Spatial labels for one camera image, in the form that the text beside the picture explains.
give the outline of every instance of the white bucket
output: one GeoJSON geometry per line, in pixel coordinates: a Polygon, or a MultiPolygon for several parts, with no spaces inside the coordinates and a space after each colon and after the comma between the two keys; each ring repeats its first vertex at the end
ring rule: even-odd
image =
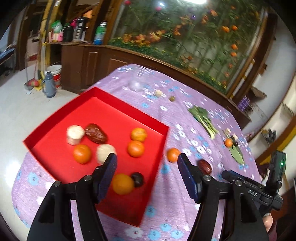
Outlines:
{"type": "Polygon", "coordinates": [[[62,71],[62,65],[60,64],[55,64],[49,66],[46,71],[50,71],[53,75],[54,82],[56,85],[56,89],[61,86],[61,71],[62,71]]]}

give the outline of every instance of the table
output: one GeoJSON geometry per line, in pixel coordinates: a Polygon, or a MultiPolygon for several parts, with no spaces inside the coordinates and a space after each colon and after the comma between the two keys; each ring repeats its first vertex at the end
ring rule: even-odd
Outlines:
{"type": "MultiPolygon", "coordinates": [[[[222,181],[223,170],[234,170],[244,176],[260,181],[256,163],[248,143],[229,111],[196,90],[160,72],[150,70],[150,78],[141,92],[133,92],[127,86],[137,65],[130,64],[116,69],[97,82],[97,86],[119,99],[131,104],[170,127],[164,148],[163,159],[156,177],[151,200],[147,206],[141,226],[134,227],[99,212],[103,228],[110,241],[132,240],[187,240],[199,208],[189,198],[176,163],[169,163],[166,150],[178,148],[191,163],[205,159],[213,168],[212,176],[222,181]],[[154,96],[155,90],[163,92],[154,96]],[[207,109],[213,125],[220,131],[211,140],[205,129],[188,112],[197,105],[207,109]],[[239,137],[239,146],[245,165],[239,165],[223,143],[222,130],[229,128],[239,137]]],[[[14,209],[29,228],[34,216],[55,180],[27,153],[16,176],[12,189],[14,209]]],[[[71,201],[72,217],[77,241],[83,240],[75,201],[71,201]]],[[[223,220],[224,201],[220,201],[212,241],[219,240],[223,220]]]]}

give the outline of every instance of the red tray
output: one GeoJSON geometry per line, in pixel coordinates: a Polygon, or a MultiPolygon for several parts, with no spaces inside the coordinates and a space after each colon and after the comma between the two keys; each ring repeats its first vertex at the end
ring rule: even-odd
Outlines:
{"type": "Polygon", "coordinates": [[[117,99],[99,88],[92,88],[67,103],[38,126],[25,140],[32,155],[57,180],[72,183],[91,174],[99,164],[95,153],[98,144],[83,137],[81,144],[92,150],[92,159],[77,163],[74,146],[66,142],[66,130],[71,125],[85,128],[89,123],[100,126],[108,136],[108,144],[115,147],[118,165],[115,173],[130,175],[140,172],[145,184],[128,195],[120,196],[110,187],[97,210],[119,221],[139,226],[149,201],[158,166],[162,158],[168,127],[151,116],[117,99]],[[147,131],[145,152],[139,158],[127,153],[130,133],[136,127],[147,131]]]}

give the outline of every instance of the black robotic device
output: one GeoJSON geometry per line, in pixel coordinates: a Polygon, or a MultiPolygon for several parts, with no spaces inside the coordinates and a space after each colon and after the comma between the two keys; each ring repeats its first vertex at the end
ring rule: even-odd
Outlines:
{"type": "MultiPolygon", "coordinates": [[[[222,172],[230,183],[218,182],[190,163],[182,153],[178,168],[190,198],[200,208],[188,241],[211,241],[220,199],[225,199],[225,211],[220,241],[268,241],[262,217],[272,209],[279,210],[283,199],[278,195],[285,170],[286,154],[276,151],[270,163],[266,186],[234,171],[222,172]]],[[[80,227],[85,241],[107,241],[95,203],[107,193],[117,167],[117,157],[111,153],[92,175],[76,183],[53,183],[45,196],[30,228],[27,241],[76,241],[71,200],[76,200],[80,227]]]]}

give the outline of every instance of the glass panel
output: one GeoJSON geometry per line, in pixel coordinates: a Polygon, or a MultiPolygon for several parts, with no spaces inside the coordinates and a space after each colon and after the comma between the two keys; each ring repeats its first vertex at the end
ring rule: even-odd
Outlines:
{"type": "Polygon", "coordinates": [[[226,93],[243,66],[262,0],[125,0],[110,45],[163,60],[226,93]]]}

